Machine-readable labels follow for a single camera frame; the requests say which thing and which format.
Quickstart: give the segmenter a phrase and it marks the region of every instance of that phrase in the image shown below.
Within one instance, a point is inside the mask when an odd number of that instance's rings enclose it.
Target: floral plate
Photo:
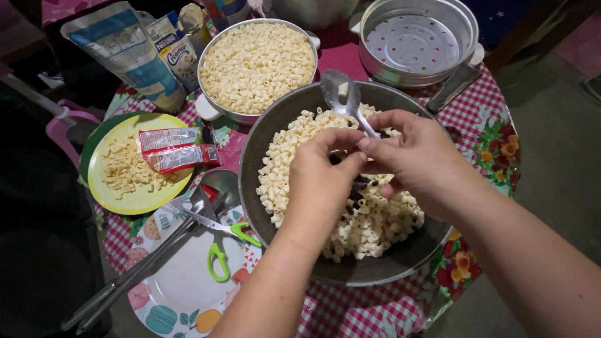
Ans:
[[[180,208],[192,207],[192,191],[171,200],[144,223],[132,239],[126,269],[159,247],[183,222],[186,215]],[[235,207],[220,219],[222,224],[240,221],[246,221],[242,206]],[[162,337],[206,337],[261,259],[261,248],[224,234],[223,246],[232,275],[228,281],[220,283],[211,278],[207,269],[213,233],[205,230],[199,235],[185,236],[189,238],[178,241],[182,244],[176,243],[176,247],[166,253],[164,264],[159,262],[152,275],[127,293],[138,319]],[[223,274],[219,263],[214,264],[214,269],[217,275]]]

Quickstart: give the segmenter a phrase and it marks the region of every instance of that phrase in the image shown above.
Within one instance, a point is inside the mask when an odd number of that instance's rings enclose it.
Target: yellow plate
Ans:
[[[122,200],[116,200],[111,189],[102,182],[100,177],[100,171],[102,170],[102,156],[100,154],[113,139],[120,140],[133,133],[137,136],[137,131],[185,127],[187,127],[186,123],[179,118],[156,112],[134,116],[116,125],[113,130],[106,134],[92,154],[88,169],[88,183],[92,196],[107,210],[122,215],[143,214],[156,210],[172,200],[182,191],[192,177],[193,168],[180,170],[178,179],[173,186],[164,186],[160,191],[155,189],[154,192],[148,192],[142,187],[134,192],[123,194]]]

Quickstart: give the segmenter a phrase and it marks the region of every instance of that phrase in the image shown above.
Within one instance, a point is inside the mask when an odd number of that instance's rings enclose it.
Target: forearm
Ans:
[[[210,337],[293,337],[321,246],[287,217]]]
[[[601,269],[496,191],[461,198],[452,219],[532,337],[601,332]]]

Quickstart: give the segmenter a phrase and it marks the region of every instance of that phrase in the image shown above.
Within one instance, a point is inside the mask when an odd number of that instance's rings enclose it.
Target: checkered tablecloth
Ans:
[[[343,23],[318,32],[322,40],[319,73],[337,69],[351,78],[368,80],[358,55],[358,38]],[[519,149],[505,100],[488,69],[438,115],[453,137],[457,149],[479,168],[500,191],[512,195],[519,178]],[[408,91],[425,104],[438,86]],[[198,93],[191,94],[178,118],[187,124],[201,123],[194,108]],[[154,106],[139,94],[121,89],[108,117]],[[225,117],[213,122],[224,167],[237,172],[248,128]],[[111,265],[125,270],[127,253],[145,218],[129,218],[95,205],[105,235]],[[468,264],[460,263],[467,258]],[[305,298],[297,337],[404,337],[427,327],[475,280],[480,267],[465,240],[457,232],[444,252],[431,264],[399,281],[373,287],[342,287],[311,282]]]

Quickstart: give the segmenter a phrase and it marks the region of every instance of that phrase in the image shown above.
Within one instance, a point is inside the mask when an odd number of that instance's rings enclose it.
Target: serving spoon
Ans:
[[[331,110],[340,115],[354,117],[369,137],[381,140],[359,111],[361,92],[359,87],[346,74],[329,69],[322,74],[320,87],[322,95]]]

